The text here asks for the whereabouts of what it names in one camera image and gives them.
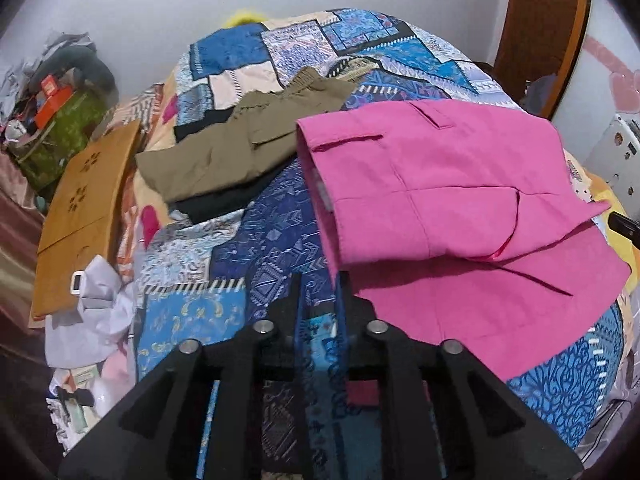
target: blue patterned quilt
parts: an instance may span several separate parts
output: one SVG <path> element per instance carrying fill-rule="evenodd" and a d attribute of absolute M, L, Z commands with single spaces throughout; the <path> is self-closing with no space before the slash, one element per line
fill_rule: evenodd
<path fill-rule="evenodd" d="M 345 109 L 380 100 L 448 98 L 517 108 L 494 80 L 446 41 L 387 14 L 335 9 L 219 30 L 192 44 L 175 71 L 177 123 L 191 123 L 203 118 L 207 110 L 227 108 L 252 89 L 283 88 L 305 66 L 313 66 L 321 75 L 357 81 L 358 87 Z M 228 310 L 233 320 L 238 312 L 244 312 L 245 322 L 265 316 L 268 304 L 287 294 L 292 272 L 303 273 L 309 306 L 322 307 L 323 302 L 334 299 L 318 226 L 297 161 L 245 210 L 239 226 L 233 228 L 233 237 L 211 239 L 204 245 L 202 240 L 194 242 L 194 258 L 202 259 L 203 247 L 211 250 L 210 262 L 195 266 L 208 267 L 209 275 L 204 278 L 196 272 L 195 283 L 242 280 L 246 288 L 242 307 Z M 193 258 L 188 257 L 188 244 L 180 250 L 180 261 L 185 266 L 194 265 Z M 190 276 L 189 272 L 179 274 Z M 175 342 L 175 323 L 181 338 L 207 337 L 210 324 L 203 314 L 184 325 L 180 322 L 184 311 L 180 301 L 165 301 L 162 308 L 153 309 L 154 301 L 149 303 L 138 351 L 138 365 L 145 371 Z M 202 312 L 209 308 L 203 304 Z M 211 329 L 225 322 L 226 314 L 221 316 Z M 334 355 L 331 322 L 330 316 L 310 320 L 306 341 L 313 374 L 306 378 L 305 393 L 312 408 L 307 415 L 316 474 L 318 478 L 379 478 L 379 468 L 363 468 L 349 459 L 366 453 L 372 464 L 379 463 L 379 455 L 359 449 L 364 441 L 356 438 L 358 434 L 372 434 L 377 415 L 347 405 L 344 395 L 331 391 L 335 388 L 330 380 Z M 192 332 L 185 333 L 186 326 Z M 622 316 L 614 303 L 583 338 L 548 362 L 508 381 L 508 385 L 569 446 L 575 447 L 611 388 L 622 343 Z M 283 391 L 281 385 L 274 386 L 269 394 L 273 402 L 268 406 L 282 419 L 290 419 L 286 402 L 279 400 L 290 399 L 290 393 Z M 269 458 L 276 467 L 294 471 L 296 459 L 289 452 L 295 448 L 291 423 L 279 428 L 271 433 L 273 439 L 265 453 L 271 453 Z M 338 439 L 341 432 L 351 438 Z"/>

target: door frame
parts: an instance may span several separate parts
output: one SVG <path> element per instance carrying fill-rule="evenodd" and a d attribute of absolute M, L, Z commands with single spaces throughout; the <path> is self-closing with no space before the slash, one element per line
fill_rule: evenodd
<path fill-rule="evenodd" d="M 510 29 L 514 27 L 516 21 L 512 19 L 511 13 L 513 12 L 513 5 L 509 0 L 507 6 L 507 13 L 504 19 L 504 28 L 502 30 L 502 38 L 508 37 Z M 587 22 L 589 21 L 589 10 L 591 7 L 591 0 L 577 0 L 577 9 L 575 11 L 574 24 L 572 26 L 571 35 L 569 36 L 569 42 L 567 44 L 564 57 L 562 58 L 562 64 L 556 75 L 556 80 L 552 86 L 549 98 L 546 100 L 545 105 L 542 108 L 540 116 L 542 118 L 551 120 L 554 113 L 558 109 L 562 95 L 566 89 L 571 74 L 574 70 L 575 63 L 580 54 L 582 47 L 582 40 L 587 29 Z M 505 51 L 502 48 L 502 39 L 500 39 L 500 46 L 498 47 L 498 53 L 495 57 L 494 66 L 500 65 L 502 56 L 505 55 Z"/>

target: patchwork bedspread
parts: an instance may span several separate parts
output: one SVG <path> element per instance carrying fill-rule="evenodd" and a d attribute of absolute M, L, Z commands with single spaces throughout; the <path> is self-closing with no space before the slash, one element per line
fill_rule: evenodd
<path fill-rule="evenodd" d="M 192 123 L 207 110 L 229 108 L 250 90 L 279 91 L 305 66 L 358 82 L 345 109 L 381 100 L 448 98 L 518 107 L 498 83 L 441 38 L 380 12 L 335 9 L 223 29 L 192 44 L 174 71 L 175 123 Z M 590 199 L 587 192 L 584 198 Z M 186 227 L 183 234 L 183 226 L 169 227 L 170 234 L 160 231 L 161 238 L 156 237 L 140 276 L 148 291 L 138 348 L 142 374 L 184 338 L 214 342 L 232 336 L 242 325 L 241 314 L 243 322 L 264 317 L 268 304 L 287 294 L 292 272 L 303 273 L 305 301 L 316 312 L 334 299 L 297 161 L 240 215 L 241 220 L 231 216 Z M 172 243 L 158 241 L 165 239 Z M 172 258 L 172 272 L 153 270 L 151 263 L 163 258 Z M 306 417 L 316 476 L 379 478 L 377 447 L 362 438 L 379 437 L 377 413 L 347 403 L 344 382 L 332 367 L 333 322 L 332 314 L 324 314 L 306 327 Z M 508 381 L 569 446 L 578 445 L 611 388 L 622 356 L 622 326 L 614 303 L 583 338 Z M 282 384 L 270 384 L 265 396 L 263 447 L 271 472 L 296 472 L 291 396 Z M 353 460 L 354 453 L 359 460 Z"/>

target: pink fabric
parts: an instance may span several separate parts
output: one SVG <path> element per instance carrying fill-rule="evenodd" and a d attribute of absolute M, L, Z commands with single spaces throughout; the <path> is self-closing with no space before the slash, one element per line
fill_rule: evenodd
<path fill-rule="evenodd" d="M 346 390 L 349 404 L 377 406 L 380 403 L 378 381 L 347 381 Z"/>
<path fill-rule="evenodd" d="M 104 361 L 100 377 L 121 383 L 129 382 L 127 351 L 122 344 L 118 344 L 118 349 Z"/>
<path fill-rule="evenodd" d="M 178 113 L 178 96 L 174 95 L 162 112 L 162 124 L 165 124 L 175 114 Z"/>
<path fill-rule="evenodd" d="M 25 332 L 43 220 L 33 189 L 9 156 L 0 153 L 0 318 L 4 315 Z M 0 346 L 6 344 L 0 337 Z"/>
<path fill-rule="evenodd" d="M 609 88 L 616 110 L 625 114 L 640 112 L 640 70 L 631 69 L 593 36 L 585 36 L 582 48 L 607 67 Z"/>
<path fill-rule="evenodd" d="M 508 380 L 583 336 L 622 290 L 629 268 L 589 221 L 608 204 L 575 196 L 548 121 L 441 100 L 298 124 L 332 275 L 349 270 L 410 337 L 459 339 Z"/>
<path fill-rule="evenodd" d="M 142 220 L 142 232 L 145 239 L 144 243 L 146 249 L 149 247 L 151 240 L 154 239 L 154 235 L 158 232 L 161 226 L 158 221 L 158 215 L 156 214 L 156 210 L 153 206 L 145 205 L 140 218 Z"/>

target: pocket flap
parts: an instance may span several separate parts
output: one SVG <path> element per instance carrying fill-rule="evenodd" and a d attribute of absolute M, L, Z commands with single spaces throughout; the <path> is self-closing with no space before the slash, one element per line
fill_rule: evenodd
<path fill-rule="evenodd" d="M 422 101 L 407 101 L 407 104 L 411 105 L 415 110 L 425 117 L 433 126 L 439 130 L 444 128 L 453 128 L 455 124 L 445 114 L 436 110 L 433 104 L 429 103 L 429 100 Z"/>
<path fill-rule="evenodd" d="M 260 146 L 296 132 L 295 121 L 265 122 L 257 119 L 259 118 L 249 121 L 249 140 L 254 146 Z"/>
<path fill-rule="evenodd" d="M 323 152 L 352 140 L 380 139 L 382 134 L 357 121 L 349 112 L 334 112 L 299 121 L 311 152 Z"/>

